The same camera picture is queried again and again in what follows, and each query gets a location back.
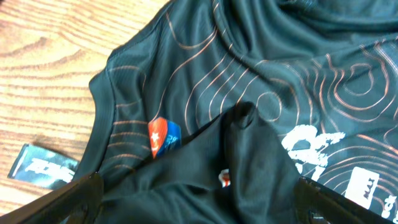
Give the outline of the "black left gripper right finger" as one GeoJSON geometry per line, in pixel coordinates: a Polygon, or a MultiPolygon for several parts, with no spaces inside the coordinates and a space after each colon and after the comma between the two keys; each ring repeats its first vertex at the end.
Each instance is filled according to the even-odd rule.
{"type": "Polygon", "coordinates": [[[299,223],[392,223],[307,177],[298,179],[294,188],[294,197],[299,223]]]}

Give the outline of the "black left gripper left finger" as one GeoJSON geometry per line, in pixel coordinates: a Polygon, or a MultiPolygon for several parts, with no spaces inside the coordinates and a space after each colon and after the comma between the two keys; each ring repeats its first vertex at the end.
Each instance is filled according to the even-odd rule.
{"type": "Polygon", "coordinates": [[[103,179],[86,175],[1,216],[1,223],[94,223],[103,197],[103,179]]]}

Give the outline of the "black patterned sports jersey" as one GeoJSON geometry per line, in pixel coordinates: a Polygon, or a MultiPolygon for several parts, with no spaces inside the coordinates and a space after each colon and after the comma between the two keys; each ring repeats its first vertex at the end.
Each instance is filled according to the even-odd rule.
{"type": "Polygon", "coordinates": [[[89,88],[82,159],[9,176],[98,173],[94,223],[299,223],[300,177],[397,222],[396,1],[170,1],[89,88]]]}

